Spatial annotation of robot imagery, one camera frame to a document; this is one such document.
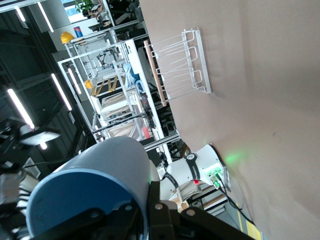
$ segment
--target green plant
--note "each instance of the green plant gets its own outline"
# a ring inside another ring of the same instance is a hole
[[[74,4],[78,13],[90,11],[95,6],[91,0],[82,0],[80,3],[75,1]]]

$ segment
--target black strap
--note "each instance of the black strap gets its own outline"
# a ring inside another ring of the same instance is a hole
[[[200,179],[200,172],[199,172],[198,166],[196,164],[197,158],[198,157],[195,153],[191,153],[185,157],[186,163],[189,165],[193,180]]]
[[[172,182],[172,184],[174,185],[175,189],[177,189],[179,187],[177,181],[175,180],[175,178],[170,173],[166,172],[163,176],[165,178],[168,178],[170,180],[170,182]]]

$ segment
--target bolt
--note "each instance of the bolt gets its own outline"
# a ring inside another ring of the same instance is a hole
[[[154,206],[154,208],[157,209],[157,210],[161,210],[161,209],[164,208],[164,206],[162,206],[162,204],[158,203],[158,204],[156,204],[156,205]]]
[[[186,211],[186,214],[190,217],[193,217],[194,215],[196,215],[196,212],[192,209],[189,209]]]
[[[95,219],[95,218],[98,217],[98,216],[99,216],[99,213],[96,212],[96,211],[92,212],[91,215],[90,215],[90,217],[91,217],[92,219]]]

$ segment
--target light blue cylinder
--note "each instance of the light blue cylinder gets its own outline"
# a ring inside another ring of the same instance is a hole
[[[132,197],[147,237],[150,163],[144,147],[126,136],[93,145],[45,177],[32,191],[26,223],[32,237],[90,208],[106,214]]]

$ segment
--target yellow hard hat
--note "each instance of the yellow hard hat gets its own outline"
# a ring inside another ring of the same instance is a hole
[[[85,81],[85,83],[84,83],[84,85],[85,85],[85,87],[87,88],[87,89],[92,89],[92,83],[90,82],[90,80],[88,79],[87,81]]]
[[[75,37],[72,36],[70,32],[65,31],[61,34],[60,38],[61,38],[62,44],[66,44],[70,42],[72,39],[74,39]]]

